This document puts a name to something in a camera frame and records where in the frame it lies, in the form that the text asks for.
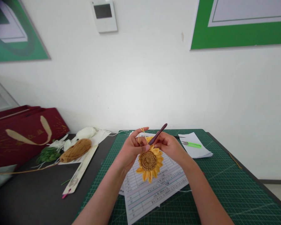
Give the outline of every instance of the green scissors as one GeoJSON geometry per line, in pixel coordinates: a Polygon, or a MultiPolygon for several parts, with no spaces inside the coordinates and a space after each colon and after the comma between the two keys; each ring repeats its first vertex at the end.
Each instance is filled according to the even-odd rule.
{"type": "Polygon", "coordinates": [[[202,148],[202,145],[192,143],[192,142],[182,142],[182,144],[186,145],[186,146],[191,146],[191,147],[194,147],[194,148],[202,148]]]}

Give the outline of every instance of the ball of brown yarn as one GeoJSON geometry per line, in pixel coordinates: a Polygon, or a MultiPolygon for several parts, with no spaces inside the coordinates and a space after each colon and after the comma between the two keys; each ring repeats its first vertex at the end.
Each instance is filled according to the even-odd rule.
{"type": "Polygon", "coordinates": [[[60,161],[64,163],[72,162],[83,156],[91,148],[90,139],[80,139],[75,145],[71,146],[60,156],[60,161]]]}

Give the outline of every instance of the crochet sunflower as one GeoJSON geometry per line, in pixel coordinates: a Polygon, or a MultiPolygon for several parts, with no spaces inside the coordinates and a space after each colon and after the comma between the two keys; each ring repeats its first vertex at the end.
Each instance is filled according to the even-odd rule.
{"type": "MultiPolygon", "coordinates": [[[[149,143],[153,137],[146,137],[149,143]]],[[[143,181],[149,180],[151,183],[153,176],[157,178],[157,174],[160,172],[160,167],[163,166],[161,157],[162,151],[159,148],[154,148],[154,145],[150,146],[150,150],[144,154],[140,154],[138,162],[140,167],[136,170],[137,173],[143,174],[143,181]]]]}

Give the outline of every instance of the poster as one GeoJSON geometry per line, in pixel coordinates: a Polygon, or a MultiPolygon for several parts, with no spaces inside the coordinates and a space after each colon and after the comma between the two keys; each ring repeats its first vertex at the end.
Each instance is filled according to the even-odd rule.
{"type": "Polygon", "coordinates": [[[50,59],[20,0],[0,0],[0,62],[50,59]]]}
{"type": "Polygon", "coordinates": [[[200,0],[190,50],[281,44],[281,0],[200,0]]]}

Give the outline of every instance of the pink tag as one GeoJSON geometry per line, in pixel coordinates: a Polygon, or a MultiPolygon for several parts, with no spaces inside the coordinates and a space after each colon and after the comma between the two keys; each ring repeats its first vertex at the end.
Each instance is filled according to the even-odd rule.
{"type": "Polygon", "coordinates": [[[70,193],[70,191],[71,191],[71,188],[69,189],[69,192],[68,192],[67,194],[64,194],[64,195],[62,196],[62,199],[64,199],[64,198],[70,193]]]}

